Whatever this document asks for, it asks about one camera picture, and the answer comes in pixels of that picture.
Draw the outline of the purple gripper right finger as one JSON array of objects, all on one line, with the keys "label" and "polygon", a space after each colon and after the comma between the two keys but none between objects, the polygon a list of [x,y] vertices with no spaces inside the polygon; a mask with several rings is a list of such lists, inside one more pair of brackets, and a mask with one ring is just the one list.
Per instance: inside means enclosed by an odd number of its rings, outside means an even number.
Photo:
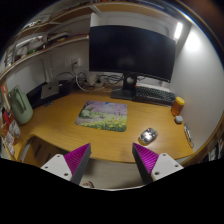
[{"label": "purple gripper right finger", "polygon": [[132,154],[144,185],[182,169],[167,153],[157,154],[137,143],[132,144]]}]

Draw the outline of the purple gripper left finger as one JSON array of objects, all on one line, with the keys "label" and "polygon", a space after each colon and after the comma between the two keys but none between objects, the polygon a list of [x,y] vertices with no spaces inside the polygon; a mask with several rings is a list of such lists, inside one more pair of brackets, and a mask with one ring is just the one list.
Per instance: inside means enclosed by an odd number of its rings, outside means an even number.
[{"label": "purple gripper left finger", "polygon": [[56,154],[42,169],[79,185],[91,155],[91,144],[83,145],[66,155]]}]

